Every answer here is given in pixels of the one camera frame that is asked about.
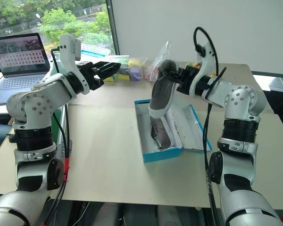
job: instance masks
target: plastic bag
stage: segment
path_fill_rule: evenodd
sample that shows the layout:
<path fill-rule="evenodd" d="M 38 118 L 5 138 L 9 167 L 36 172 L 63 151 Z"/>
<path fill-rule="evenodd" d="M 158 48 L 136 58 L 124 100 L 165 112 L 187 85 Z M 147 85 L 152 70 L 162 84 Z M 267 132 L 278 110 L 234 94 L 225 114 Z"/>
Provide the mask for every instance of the plastic bag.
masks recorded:
<path fill-rule="evenodd" d="M 146 80 L 148 81 L 155 81 L 158 77 L 158 67 L 161 65 L 161 63 L 169 59 L 171 55 L 171 45 L 170 42 L 167 41 L 164 46 L 161 48 L 159 54 L 153 61 L 153 63 L 149 66 L 147 74 L 146 74 Z"/>

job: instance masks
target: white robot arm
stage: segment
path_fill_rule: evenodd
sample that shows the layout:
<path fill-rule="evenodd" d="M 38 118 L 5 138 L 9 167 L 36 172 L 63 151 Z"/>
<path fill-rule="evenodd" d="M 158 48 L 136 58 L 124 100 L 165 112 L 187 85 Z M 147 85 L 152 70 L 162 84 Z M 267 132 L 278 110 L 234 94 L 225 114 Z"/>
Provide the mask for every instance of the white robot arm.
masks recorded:
<path fill-rule="evenodd" d="M 206 170 L 209 183 L 218 185 L 225 224 L 283 226 L 268 201 L 251 188 L 256 174 L 256 130 L 266 98 L 249 85 L 234 85 L 220 79 L 221 76 L 211 78 L 214 47 L 210 43 L 204 47 L 195 44 L 195 47 L 203 57 L 200 69 L 189 66 L 177 69 L 171 60 L 159 67 L 149 105 L 151 135 L 160 148 L 172 146 L 172 134 L 164 121 L 176 83 L 179 84 L 177 91 L 225 108 L 224 130 L 217 143 L 220 151 L 211 155 Z"/>
<path fill-rule="evenodd" d="M 49 194 L 59 188 L 68 171 L 55 158 L 56 145 L 52 140 L 51 115 L 54 110 L 76 98 L 79 93 L 101 87 L 103 79 L 116 73 L 120 64 L 81 62 L 81 43 L 71 35 L 62 35 L 60 56 L 66 74 L 57 73 L 34 85 L 31 91 L 17 93 L 7 102 L 14 118 L 14 135 L 10 142 L 17 144 L 17 190 L 0 197 L 1 225 L 35 225 Z"/>

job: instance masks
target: laptop keyboard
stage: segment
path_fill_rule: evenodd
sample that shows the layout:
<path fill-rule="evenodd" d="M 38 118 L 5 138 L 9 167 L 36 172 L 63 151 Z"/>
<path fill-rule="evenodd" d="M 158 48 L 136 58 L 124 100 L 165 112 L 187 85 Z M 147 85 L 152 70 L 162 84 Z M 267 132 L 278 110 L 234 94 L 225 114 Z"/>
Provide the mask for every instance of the laptop keyboard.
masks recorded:
<path fill-rule="evenodd" d="M 16 78 L 16 79 L 4 79 L 0 83 L 0 90 L 7 90 L 7 89 L 22 89 L 22 88 L 29 88 L 33 87 L 38 81 L 40 81 L 44 75 L 38 77 L 31 77 L 31 78 Z"/>

